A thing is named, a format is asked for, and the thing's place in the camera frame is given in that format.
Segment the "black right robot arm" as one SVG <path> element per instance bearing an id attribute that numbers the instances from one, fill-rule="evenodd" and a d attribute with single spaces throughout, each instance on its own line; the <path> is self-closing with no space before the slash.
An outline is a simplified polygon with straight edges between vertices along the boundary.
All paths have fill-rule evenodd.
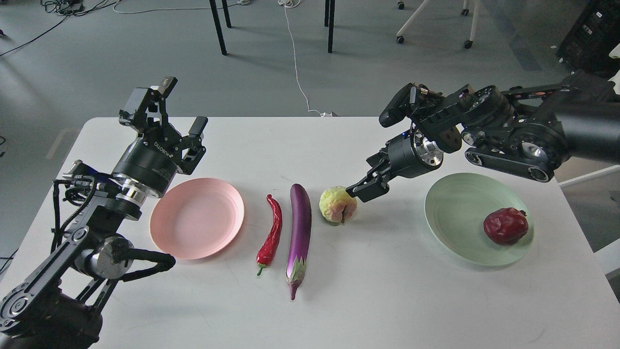
<path id="1" fill-rule="evenodd" d="M 395 177 L 432 172 L 446 153 L 469 147 L 472 165 L 541 183 L 571 157 L 619 163 L 619 96 L 614 82 L 579 70 L 558 84 L 501 91 L 470 85 L 443 95 L 406 84 L 379 115 L 383 127 L 410 128 L 370 156 L 370 170 L 346 192 L 368 202 Z"/>

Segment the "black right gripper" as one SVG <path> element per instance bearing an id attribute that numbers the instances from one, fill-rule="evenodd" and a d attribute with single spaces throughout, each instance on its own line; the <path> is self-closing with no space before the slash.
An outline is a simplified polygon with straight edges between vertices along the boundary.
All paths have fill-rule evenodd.
<path id="1" fill-rule="evenodd" d="M 443 163 L 444 152 L 421 131 L 407 131 L 387 141 L 378 153 L 366 159 L 371 166 L 358 183 L 345 191 L 363 202 L 389 192 L 389 181 L 397 176 L 413 178 L 434 171 Z"/>

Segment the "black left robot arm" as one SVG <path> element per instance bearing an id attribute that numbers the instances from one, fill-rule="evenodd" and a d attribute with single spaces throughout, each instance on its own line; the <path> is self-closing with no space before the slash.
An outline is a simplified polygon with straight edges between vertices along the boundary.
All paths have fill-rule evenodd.
<path id="1" fill-rule="evenodd" d="M 166 99 L 177 78 L 136 88 L 118 121 L 137 138 L 111 173 L 76 161 L 53 183 L 49 256 L 2 299 L 3 349 L 87 349 L 99 340 L 102 309 L 119 282 L 170 270 L 170 254 L 135 248 L 118 234 L 148 197 L 161 198 L 177 173 L 193 173 L 206 152 L 206 117 L 188 135 L 169 123 Z"/>

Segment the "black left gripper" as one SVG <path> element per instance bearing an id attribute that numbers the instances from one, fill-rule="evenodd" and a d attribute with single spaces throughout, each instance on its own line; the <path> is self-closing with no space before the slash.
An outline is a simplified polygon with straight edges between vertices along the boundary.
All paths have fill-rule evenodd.
<path id="1" fill-rule="evenodd" d="M 202 139 L 208 117 L 196 117 L 184 137 L 169 124 L 166 99 L 177 82 L 176 77 L 164 77 L 155 87 L 135 88 L 118 113 L 122 126 L 140 134 L 111 176 L 119 182 L 133 181 L 152 197 L 163 197 L 177 173 L 191 175 L 206 153 Z M 149 119 L 148 112 L 159 112 L 159 122 Z"/>

